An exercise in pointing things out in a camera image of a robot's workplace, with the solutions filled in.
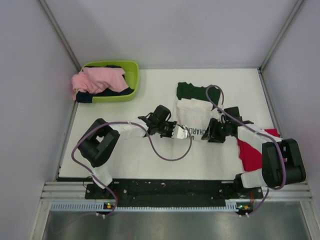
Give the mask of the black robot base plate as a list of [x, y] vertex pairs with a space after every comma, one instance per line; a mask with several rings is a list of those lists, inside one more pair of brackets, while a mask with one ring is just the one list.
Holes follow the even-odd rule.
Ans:
[[229, 199], [250, 198], [252, 190], [236, 191], [233, 182], [115, 178], [108, 186], [122, 206], [208, 206]]

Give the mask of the white and green t-shirt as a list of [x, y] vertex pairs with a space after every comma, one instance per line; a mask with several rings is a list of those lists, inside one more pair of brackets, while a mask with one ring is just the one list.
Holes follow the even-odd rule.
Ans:
[[173, 120], [179, 125], [187, 126], [192, 140], [201, 143], [210, 120], [219, 119], [221, 116], [212, 103], [220, 108], [224, 107], [224, 95], [218, 88], [207, 89], [204, 86], [179, 82], [173, 105]]

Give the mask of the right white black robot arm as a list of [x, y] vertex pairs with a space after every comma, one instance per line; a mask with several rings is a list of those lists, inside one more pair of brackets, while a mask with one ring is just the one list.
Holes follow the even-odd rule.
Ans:
[[231, 136], [261, 154], [260, 168], [236, 175], [233, 192], [237, 197], [245, 198], [252, 188], [278, 189], [306, 180], [305, 166], [296, 140], [273, 136], [253, 122], [243, 121], [238, 107], [230, 107], [222, 112], [219, 119], [210, 119], [201, 139], [209, 143], [224, 143], [226, 137]]

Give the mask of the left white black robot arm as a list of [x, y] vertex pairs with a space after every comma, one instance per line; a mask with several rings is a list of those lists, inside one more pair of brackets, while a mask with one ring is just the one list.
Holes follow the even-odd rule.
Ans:
[[105, 125], [107, 122], [103, 118], [94, 121], [77, 148], [90, 164], [89, 171], [97, 185], [98, 195], [106, 199], [113, 194], [113, 178], [108, 171], [107, 161], [119, 138], [144, 138], [154, 134], [173, 139], [184, 139], [187, 136], [186, 129], [176, 121], [169, 121], [170, 117], [171, 111], [159, 105], [154, 112], [132, 121], [114, 122], [109, 125]]

